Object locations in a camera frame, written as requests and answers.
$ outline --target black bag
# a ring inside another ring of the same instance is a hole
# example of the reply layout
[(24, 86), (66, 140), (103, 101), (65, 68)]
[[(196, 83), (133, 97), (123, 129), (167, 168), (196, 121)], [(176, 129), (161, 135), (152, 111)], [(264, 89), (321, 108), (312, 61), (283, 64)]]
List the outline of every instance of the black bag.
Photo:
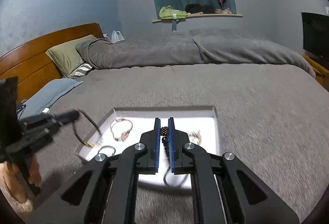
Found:
[(215, 8), (212, 5), (204, 5), (202, 7), (203, 14), (214, 14)]
[(202, 6), (199, 4), (188, 4), (185, 7), (185, 11), (187, 13), (195, 14), (199, 12), (203, 12)]

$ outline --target window sill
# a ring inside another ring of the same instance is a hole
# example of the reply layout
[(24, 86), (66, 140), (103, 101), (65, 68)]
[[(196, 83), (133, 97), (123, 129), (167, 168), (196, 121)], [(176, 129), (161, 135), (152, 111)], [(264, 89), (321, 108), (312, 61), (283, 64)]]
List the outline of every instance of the window sill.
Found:
[[(198, 18), (198, 17), (243, 17), (240, 13), (237, 14), (192, 14), (186, 16), (186, 18)], [(160, 19), (160, 20), (154, 20), (152, 23), (160, 22), (160, 21), (171, 21), (172, 19)]]

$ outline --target gray comforter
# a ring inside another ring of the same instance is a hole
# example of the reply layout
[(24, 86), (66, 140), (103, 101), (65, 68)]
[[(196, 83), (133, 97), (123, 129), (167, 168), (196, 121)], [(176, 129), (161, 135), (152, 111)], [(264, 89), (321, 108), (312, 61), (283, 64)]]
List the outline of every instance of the gray comforter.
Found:
[[(236, 154), (301, 222), (329, 184), (329, 93), (297, 66), (133, 67), (93, 70), (80, 80), (51, 107), (53, 113), (81, 108), (97, 122), (113, 107), (215, 106), (224, 150)], [(77, 124), (82, 136), (91, 129), (85, 119)], [(37, 155), (42, 199), (82, 167), (72, 129), (62, 128), (54, 139)], [(136, 223), (193, 223), (192, 199), (140, 188)]]
[(302, 56), (262, 35), (243, 30), (197, 29), (145, 33), (111, 44), (86, 41), (77, 48), (96, 69), (202, 63), (268, 63), (298, 66), (315, 77)]

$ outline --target wooden headboard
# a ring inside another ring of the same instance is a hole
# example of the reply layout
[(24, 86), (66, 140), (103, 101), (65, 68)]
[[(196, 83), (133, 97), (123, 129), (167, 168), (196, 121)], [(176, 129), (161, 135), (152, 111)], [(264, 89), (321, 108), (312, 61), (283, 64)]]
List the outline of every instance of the wooden headboard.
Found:
[(32, 97), (49, 81), (63, 77), (46, 55), (47, 49), (89, 34), (103, 38), (100, 26), (90, 23), (46, 34), (16, 47), (0, 57), (0, 79), (18, 76), (17, 100)]

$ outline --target wooden tv stand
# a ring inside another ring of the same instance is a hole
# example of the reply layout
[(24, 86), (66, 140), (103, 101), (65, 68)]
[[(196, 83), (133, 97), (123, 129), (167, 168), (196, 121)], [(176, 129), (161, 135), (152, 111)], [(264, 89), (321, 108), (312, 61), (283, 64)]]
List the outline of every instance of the wooden tv stand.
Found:
[(316, 61), (311, 59), (309, 56), (303, 55), (304, 59), (312, 66), (316, 74), (316, 80), (322, 85), (327, 91), (329, 91), (329, 70), (322, 67)]

